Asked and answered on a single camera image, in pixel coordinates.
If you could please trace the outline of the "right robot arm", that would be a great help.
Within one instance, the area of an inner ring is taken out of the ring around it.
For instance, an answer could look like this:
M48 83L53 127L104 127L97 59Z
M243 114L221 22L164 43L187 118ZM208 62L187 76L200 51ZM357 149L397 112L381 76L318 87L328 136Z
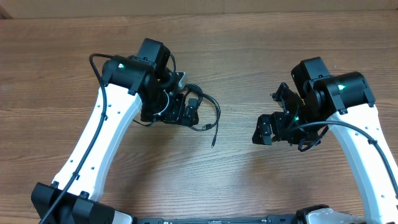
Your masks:
M296 88L281 83L272 94L281 110L262 114L254 144L285 141L301 152L319 145L327 132L340 144L363 203L364 216L319 204L278 216L276 223L396 223L397 164L379 121L376 99L359 72L334 76L323 60L302 60L291 71Z

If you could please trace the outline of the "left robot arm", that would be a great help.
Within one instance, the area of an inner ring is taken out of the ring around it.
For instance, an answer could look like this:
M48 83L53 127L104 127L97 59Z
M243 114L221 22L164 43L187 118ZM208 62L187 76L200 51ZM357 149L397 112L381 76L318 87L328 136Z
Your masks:
M137 55L107 55L96 70L98 97L72 154L50 185L37 184L31 201L42 223L135 223L136 217L101 203L109 168L136 116L194 126L198 102L187 100L185 72L169 69L170 50L144 39Z

